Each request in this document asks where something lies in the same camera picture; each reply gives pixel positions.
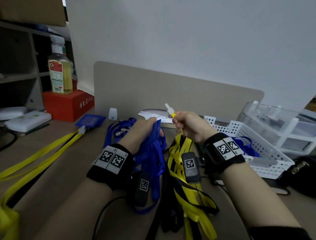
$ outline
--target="paper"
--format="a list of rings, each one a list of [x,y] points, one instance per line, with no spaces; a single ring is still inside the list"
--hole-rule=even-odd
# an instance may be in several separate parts
[[[161,120],[162,123],[172,123],[172,118],[168,118],[166,116],[158,115],[155,113],[140,111],[138,115],[144,117],[146,120],[151,117],[156,117],[157,120]]]

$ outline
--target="white wall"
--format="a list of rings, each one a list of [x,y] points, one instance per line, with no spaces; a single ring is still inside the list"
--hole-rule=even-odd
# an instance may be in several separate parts
[[[251,87],[300,110],[316,93],[314,0],[66,0],[78,87],[98,60]]]

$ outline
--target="cardboard box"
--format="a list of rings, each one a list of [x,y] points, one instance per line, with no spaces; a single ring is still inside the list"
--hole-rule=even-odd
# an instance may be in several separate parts
[[[1,0],[0,18],[12,22],[66,26],[62,0]]]
[[[70,94],[43,92],[44,106],[55,120],[74,122],[94,107],[94,96],[75,90]]]

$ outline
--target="yellow lanyard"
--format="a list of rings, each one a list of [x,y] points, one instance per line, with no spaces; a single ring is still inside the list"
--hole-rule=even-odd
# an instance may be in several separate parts
[[[57,146],[61,145],[72,137],[75,133],[70,133],[53,143],[47,145],[46,147],[39,150],[34,155],[30,156],[26,160],[4,170],[0,173],[0,181],[6,181],[16,177],[23,176],[10,188],[8,188],[0,199],[0,233],[3,235],[3,240],[17,240],[19,237],[19,213],[7,206],[8,200],[16,193],[22,186],[44,171],[48,166],[50,166],[71,144],[77,141],[83,134],[77,133],[68,143],[66,143],[60,150],[58,150],[53,156],[47,158],[45,161],[40,163],[33,169],[27,170],[25,172],[12,175],[11,174],[19,171],[28,164],[34,162],[41,156],[50,152]]]
[[[187,201],[183,199],[179,192],[174,188],[174,192],[178,202],[181,204],[184,212],[184,220],[185,220],[185,234],[186,240],[193,240],[193,233],[190,226],[189,219],[193,220],[194,222],[198,222],[203,229],[203,232],[208,237],[208,239],[216,239],[217,234],[213,225],[211,224],[209,218],[206,216],[203,209],[211,209],[212,212],[215,214],[218,212],[218,208],[214,201],[205,193],[202,192],[201,185],[189,185],[185,180],[185,174],[182,165],[182,158],[181,155],[183,153],[189,152],[191,149],[192,140],[186,138],[183,145],[180,147],[180,139],[181,134],[177,135],[175,138],[176,144],[170,148],[169,159],[168,159],[168,169],[170,175],[176,178],[176,182],[178,182],[187,198]],[[202,207],[199,202],[197,201],[197,196],[199,195],[200,199],[202,200],[204,206]]]

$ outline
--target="wristband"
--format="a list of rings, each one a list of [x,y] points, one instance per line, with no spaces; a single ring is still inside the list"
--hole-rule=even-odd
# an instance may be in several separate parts
[[[204,147],[211,154],[219,173],[235,163],[245,162],[243,151],[231,137],[227,137],[224,133],[217,133],[207,139]]]
[[[122,188],[131,176],[134,166],[133,155],[120,144],[106,146],[93,166],[87,173],[87,177],[96,182],[107,184],[112,190]]]

